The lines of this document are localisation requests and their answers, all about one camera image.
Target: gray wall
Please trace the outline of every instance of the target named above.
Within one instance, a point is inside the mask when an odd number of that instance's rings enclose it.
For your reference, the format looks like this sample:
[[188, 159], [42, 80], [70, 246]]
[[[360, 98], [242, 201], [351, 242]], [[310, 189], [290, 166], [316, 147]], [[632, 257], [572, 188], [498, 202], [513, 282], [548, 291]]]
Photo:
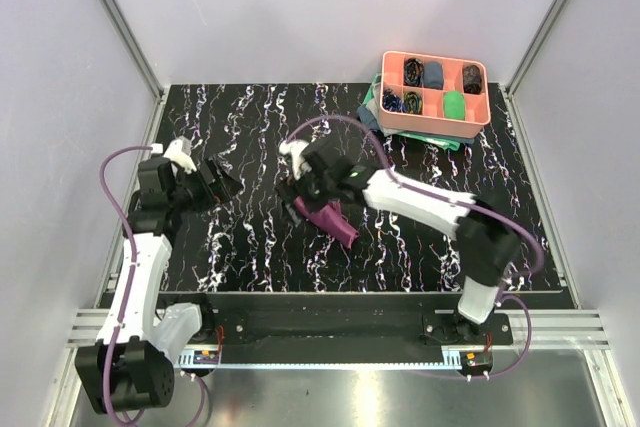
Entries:
[[[0, 0], [0, 52], [0, 423], [36, 426], [116, 228], [99, 164], [153, 103], [98, 0]], [[109, 173], [118, 198], [132, 167]]]
[[119, 0], [163, 83], [366, 82], [386, 50], [507, 81], [552, 0]]
[[636, 409], [639, 6], [571, 0], [515, 96], [580, 299], [600, 309]]

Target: gray floor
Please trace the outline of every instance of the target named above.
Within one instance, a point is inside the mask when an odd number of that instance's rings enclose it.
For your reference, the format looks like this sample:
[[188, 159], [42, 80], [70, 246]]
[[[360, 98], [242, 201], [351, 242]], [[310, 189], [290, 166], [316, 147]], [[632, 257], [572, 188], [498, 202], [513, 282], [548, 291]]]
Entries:
[[[498, 352], [499, 363], [515, 354]], [[513, 374], [467, 384], [414, 372], [219, 370], [207, 377], [209, 402], [197, 426], [517, 426], [600, 427], [586, 364], [577, 352], [532, 352]], [[139, 427], [182, 427], [199, 389], [178, 380], [172, 403], [150, 410]], [[113, 425], [81, 392], [73, 426]]]

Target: marble pattern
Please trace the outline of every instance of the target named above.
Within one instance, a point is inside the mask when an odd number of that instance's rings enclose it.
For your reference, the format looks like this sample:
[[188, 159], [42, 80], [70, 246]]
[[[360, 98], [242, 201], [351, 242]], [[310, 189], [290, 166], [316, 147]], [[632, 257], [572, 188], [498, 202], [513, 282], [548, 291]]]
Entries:
[[[274, 192], [289, 172], [277, 148], [302, 121], [320, 114], [355, 117], [367, 84], [176, 85], [157, 141], [184, 135], [193, 157], [218, 154], [244, 190], [232, 202], [191, 215], [176, 241], [165, 291], [456, 291], [455, 242], [389, 212], [343, 206], [360, 231], [352, 250], [310, 223], [294, 227]], [[398, 172], [438, 187], [493, 194], [509, 215], [541, 242], [545, 271], [521, 277], [511, 289], [558, 290], [549, 246], [502, 96], [490, 89], [492, 123], [474, 144], [445, 152], [417, 140], [389, 137], [384, 149]], [[321, 122], [302, 136], [339, 132], [340, 149], [373, 162], [373, 149], [353, 126]], [[527, 248], [512, 269], [529, 267]]]

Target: purple cable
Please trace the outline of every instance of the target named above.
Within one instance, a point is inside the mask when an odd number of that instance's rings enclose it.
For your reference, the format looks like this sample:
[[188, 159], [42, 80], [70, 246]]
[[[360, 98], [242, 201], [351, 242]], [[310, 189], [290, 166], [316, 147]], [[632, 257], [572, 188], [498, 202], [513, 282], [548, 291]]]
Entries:
[[[131, 288], [133, 286], [133, 276], [135, 274], [136, 263], [138, 261], [138, 247], [136, 246], [136, 240], [133, 236], [133, 230], [131, 228], [131, 225], [127, 221], [127, 216], [122, 210], [122, 208], [120, 207], [120, 204], [118, 204], [118, 201], [115, 199], [115, 197], [111, 193], [109, 186], [107, 185], [105, 171], [107, 169], [107, 165], [109, 165], [109, 162], [111, 162], [116, 157], [122, 154], [125, 154], [127, 152], [133, 152], [133, 151], [139, 151], [139, 150], [151, 150], [151, 147], [146, 145], [137, 145], [133, 147], [125, 147], [124, 149], [120, 149], [114, 152], [113, 154], [109, 155], [106, 159], [104, 159], [104, 161], [102, 162], [102, 165], [100, 166], [100, 174], [99, 174], [100, 185], [102, 186], [102, 190], [104, 194], [107, 196], [107, 199], [109, 199], [109, 202], [115, 209], [116, 213], [118, 214], [118, 217], [120, 218], [120, 221], [124, 226], [124, 231], [127, 234], [127, 239], [129, 240], [129, 244], [131, 245], [131, 264], [129, 265], [129, 275], [127, 276], [127, 283], [125, 285], [124, 293], [122, 295], [122, 303], [120, 304], [120, 310], [118, 311], [118, 316], [117, 316], [118, 324], [122, 324], [122, 321], [124, 320], [124, 315], [127, 310], [127, 303], [129, 302], [129, 297], [131, 296]], [[104, 398], [105, 410], [107, 411], [107, 414], [109, 415], [109, 417], [116, 424], [123, 427], [127, 427], [127, 426], [135, 427], [136, 422], [138, 422], [140, 420], [140, 417], [142, 417], [144, 410], [140, 410], [133, 419], [130, 418], [129, 414], [125, 412], [124, 414], [125, 420], [121, 420], [116, 415], [116, 412], [113, 409], [113, 403], [111, 402], [111, 364], [113, 363], [113, 353], [115, 351], [119, 333], [120, 333], [120, 325], [116, 326], [113, 329], [113, 335], [111, 336], [111, 341], [109, 342], [109, 346], [107, 347], [107, 354], [104, 360], [104, 372], [102, 374], [102, 396]], [[206, 399], [206, 389], [207, 389], [206, 384], [200, 377], [196, 376], [195, 379], [200, 385], [200, 406], [196, 411], [196, 415], [193, 417], [191, 422], [189, 422], [186, 425], [186, 427], [193, 427], [196, 424], [196, 422], [200, 418], [200, 415], [202, 414], [202, 410], [204, 409], [204, 402]]]
[[[418, 194], [422, 194], [422, 195], [426, 195], [427, 197], [431, 197], [434, 198], [436, 200], [440, 200], [442, 202], [447, 202], [449, 204], [452, 205], [459, 205], [462, 206], [466, 209], [469, 210], [474, 210], [478, 213], [481, 213], [483, 215], [486, 215], [488, 217], [491, 217], [493, 219], [498, 220], [499, 222], [502, 222], [504, 225], [506, 225], [507, 227], [510, 227], [511, 229], [513, 229], [515, 232], [517, 232], [518, 234], [520, 234], [520, 236], [529, 244], [529, 246], [531, 247], [531, 249], [533, 250], [534, 254], [535, 254], [535, 260], [533, 263], [533, 267], [532, 269], [527, 272], [525, 271], [518, 271], [515, 272], [513, 274], [507, 275], [506, 279], [510, 278], [510, 277], [515, 277], [516, 275], [533, 275], [536, 274], [538, 272], [540, 272], [543, 267], [544, 267], [544, 250], [542, 250], [542, 247], [540, 246], [540, 244], [538, 244], [538, 241], [535, 239], [535, 237], [533, 237], [533, 235], [531, 235], [524, 227], [522, 227], [520, 224], [514, 222], [513, 220], [500, 215], [492, 210], [486, 209], [484, 207], [481, 207], [479, 205], [475, 205], [475, 204], [469, 204], [466, 202], [458, 202], [452, 199], [449, 199], [448, 197], [444, 196], [444, 195], [439, 195], [433, 192], [430, 192], [428, 190], [422, 189], [420, 187], [417, 186], [413, 186], [413, 185], [408, 185], [408, 184], [404, 184], [398, 177], [396, 177], [395, 173], [393, 172], [393, 170], [391, 170], [391, 166], [389, 165], [389, 161], [387, 160], [387, 156], [384, 153], [384, 149], [382, 148], [382, 145], [380, 144], [380, 142], [378, 142], [378, 139], [375, 138], [375, 136], [371, 133], [371, 131], [361, 122], [352, 119], [350, 117], [345, 117], [342, 115], [322, 115], [319, 117], [314, 117], [313, 119], [307, 120], [306, 122], [303, 122], [302, 124], [300, 124], [290, 135], [289, 137], [287, 137], [287, 142], [291, 142], [293, 139], [295, 139], [296, 135], [302, 131], [302, 129], [313, 125], [317, 122], [321, 122], [324, 120], [338, 120], [341, 122], [346, 122], [348, 124], [351, 125], [355, 125], [357, 128], [359, 128], [365, 135], [365, 137], [369, 140], [369, 142], [371, 143], [371, 145], [373, 145], [373, 148], [376, 151], [376, 154], [378, 155], [378, 158], [380, 159], [380, 163], [382, 164], [382, 166], [384, 167], [385, 172], [387, 173], [387, 175], [389, 176], [389, 178], [395, 182], [396, 184], [398, 184], [400, 187], [404, 187], [408, 190], [411, 190], [412, 192], [416, 192]], [[531, 316], [529, 314], [529, 310], [527, 309], [527, 306], [525, 305], [525, 303], [519, 298], [516, 297], [515, 295], [510, 295], [510, 294], [506, 294], [503, 295], [502, 291], [503, 291], [504, 285], [500, 285], [500, 289], [498, 291], [498, 295], [497, 297], [499, 297], [499, 301], [502, 302], [504, 300], [513, 300], [515, 302], [517, 302], [520, 307], [522, 308], [522, 310], [524, 311], [524, 315], [527, 319], [527, 340], [525, 342], [525, 346], [524, 349], [522, 350], [522, 353], [520, 354], [520, 356], [518, 357], [518, 360], [516, 360], [516, 362], [514, 362], [513, 365], [511, 365], [510, 367], [506, 368], [505, 370], [498, 372], [494, 375], [492, 375], [492, 377], [501, 377], [505, 374], [508, 374], [509, 372], [513, 371], [513, 369], [515, 369], [517, 366], [519, 366], [524, 358], [526, 357], [527, 353], [529, 352], [529, 347], [531, 346], [531, 336], [532, 336], [532, 327], [531, 327]], [[440, 379], [447, 379], [450, 380], [450, 377], [444, 377], [444, 376], [438, 376], [438, 375], [426, 375], [427, 377], [433, 377], [433, 378], [440, 378]]]

